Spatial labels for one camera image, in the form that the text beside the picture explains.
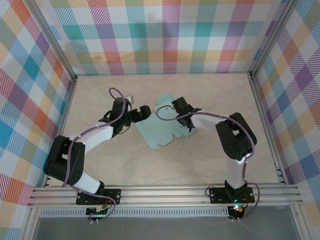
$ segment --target light blue cloth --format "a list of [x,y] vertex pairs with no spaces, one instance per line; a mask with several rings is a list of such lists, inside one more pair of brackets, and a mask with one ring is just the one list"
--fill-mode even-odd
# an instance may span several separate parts
[[[157,111],[158,108],[164,105],[170,105],[173,100],[169,92],[164,93],[155,101],[157,106],[154,108],[154,111]],[[168,107],[161,109],[159,115],[164,119],[173,119],[178,114],[175,110]],[[159,145],[164,146],[170,143],[174,139],[173,135],[177,138],[181,136],[188,137],[196,130],[193,128],[189,132],[189,129],[186,126],[182,126],[177,120],[163,121],[154,113],[148,119],[137,122],[135,127],[153,150],[158,150],[160,148]]]

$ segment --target aluminum frame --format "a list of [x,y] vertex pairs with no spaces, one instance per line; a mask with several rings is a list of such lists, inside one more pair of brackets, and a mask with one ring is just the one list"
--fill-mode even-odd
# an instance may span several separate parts
[[[289,16],[297,4],[297,0],[288,0],[287,5],[278,21],[277,26],[272,31],[266,46],[262,50],[260,57],[258,58],[255,66],[252,69],[252,74],[248,75],[249,83],[252,89],[252,93],[256,102],[256,106],[262,121],[263,129],[268,140],[269,148],[272,153],[273,161],[276,171],[278,173],[279,181],[288,183],[285,176],[284,168],[280,161],[280,156],[274,142],[270,125],[264,114],[262,100],[258,94],[258,89],[255,84],[254,78],[261,69],[267,55],[277,40],[281,30],[285,26]],[[25,0],[26,5],[38,22],[45,37],[56,53],[58,59],[63,66],[67,69],[68,74],[73,79],[73,86],[70,92],[70,97],[67,102],[65,112],[63,113],[63,119],[59,128],[59,134],[62,134],[67,121],[68,113],[71,107],[71,102],[75,93],[77,85],[77,76],[75,75],[68,59],[62,51],[59,43],[55,39],[47,21],[42,15],[41,10],[35,3],[35,0]],[[19,239],[30,240],[33,238],[38,219],[41,217],[41,212],[46,207],[63,208],[63,209],[80,209],[84,206],[78,206],[76,202],[76,193],[70,187],[52,187],[47,185],[48,176],[43,181],[43,188],[35,188],[32,193],[30,203],[28,206],[28,212],[23,220],[21,234]],[[258,184],[261,189],[261,199],[259,206],[279,206],[279,205],[291,205],[292,213],[295,219],[295,223],[300,234],[301,239],[316,239],[310,229],[310,223],[306,217],[306,211],[303,206],[303,201],[300,196],[299,189],[295,185],[286,185],[283,183],[260,183]],[[140,207],[204,207],[212,208],[223,207],[227,204],[210,204],[210,199],[205,195],[205,189],[208,185],[137,185],[137,186],[108,186],[109,188],[120,188],[121,204],[118,205],[120,209],[128,208],[140,208]],[[214,184],[215,187],[222,187],[222,184]],[[254,193],[257,194],[257,189],[254,187]]]
[[[210,197],[205,190],[208,184],[200,185],[133,185],[133,186],[107,186],[106,189],[121,189],[121,200],[117,208],[126,207],[212,207],[233,206],[231,203],[211,204]],[[223,188],[224,184],[213,184],[214,187]],[[254,185],[255,196],[258,190]],[[282,183],[260,183],[261,206],[281,206],[303,204],[298,187]],[[31,208],[80,208],[76,205],[76,191],[71,187],[45,187],[35,188],[29,207]]]
[[58,40],[56,39],[47,20],[42,14],[38,4],[35,2],[35,0],[24,0],[24,3],[28,7],[29,11],[32,13],[32,16],[34,17],[39,27],[41,28],[43,35],[45,36],[49,45],[52,47],[58,60],[61,62],[62,66],[66,69],[67,74],[69,75],[69,77],[71,77],[75,81],[77,79],[77,75],[75,74],[73,68],[71,67],[71,64],[68,58],[66,57],[64,51],[60,47]]

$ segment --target black mounting bracket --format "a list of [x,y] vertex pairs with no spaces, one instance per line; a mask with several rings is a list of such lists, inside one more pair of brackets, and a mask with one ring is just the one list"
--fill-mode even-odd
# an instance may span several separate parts
[[[98,195],[110,197],[115,200],[117,205],[120,204],[121,189],[102,189],[99,191]],[[108,205],[113,204],[111,200],[103,197],[90,196],[83,192],[77,194],[75,201],[76,205],[105,205],[106,203]]]
[[226,193],[225,187],[210,187],[208,189],[211,204],[249,204],[255,202],[255,196],[252,187],[246,187],[244,191],[235,196],[234,199]]

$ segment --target vent grille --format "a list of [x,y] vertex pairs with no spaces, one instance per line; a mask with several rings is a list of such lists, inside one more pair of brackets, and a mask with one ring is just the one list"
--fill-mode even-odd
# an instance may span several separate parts
[[[213,207],[122,207],[116,208],[111,217],[139,218],[179,218],[179,217],[226,217],[228,208]],[[41,218],[80,218],[87,217],[86,208],[44,208]]]

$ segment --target plaid wall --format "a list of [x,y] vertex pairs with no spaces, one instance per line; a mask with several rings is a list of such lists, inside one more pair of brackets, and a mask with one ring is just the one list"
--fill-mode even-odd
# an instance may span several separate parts
[[15,240],[71,80],[22,0],[0,0],[0,240]]
[[258,73],[281,161],[320,239],[320,0],[300,0]]
[[283,13],[283,10],[284,10],[284,8],[285,8],[285,6],[286,6],[286,3],[287,3],[287,0],[281,0],[281,3],[280,3],[280,5],[279,5],[276,13],[275,13],[275,15],[273,16],[273,19],[272,19],[272,21],[271,21],[271,23],[270,23],[267,31],[266,31],[265,34],[264,34],[264,37],[263,37],[263,39],[262,39],[262,41],[261,41],[261,44],[260,44],[258,50],[257,50],[256,53],[255,53],[255,56],[254,56],[254,58],[253,58],[253,61],[252,61],[252,63],[251,63],[251,66],[250,66],[249,71],[251,71],[251,70],[254,68],[254,66],[255,66],[255,64],[256,64],[256,62],[257,62],[257,60],[258,60],[258,57],[259,57],[260,54],[261,54],[261,51],[262,51],[262,50],[264,49],[264,47],[266,46],[266,44],[267,44],[267,42],[268,42],[268,39],[269,39],[272,31],[274,30],[275,26],[276,26],[277,23],[278,23],[279,18],[281,17],[281,14]]
[[96,75],[246,72],[281,0],[37,2],[74,71]]

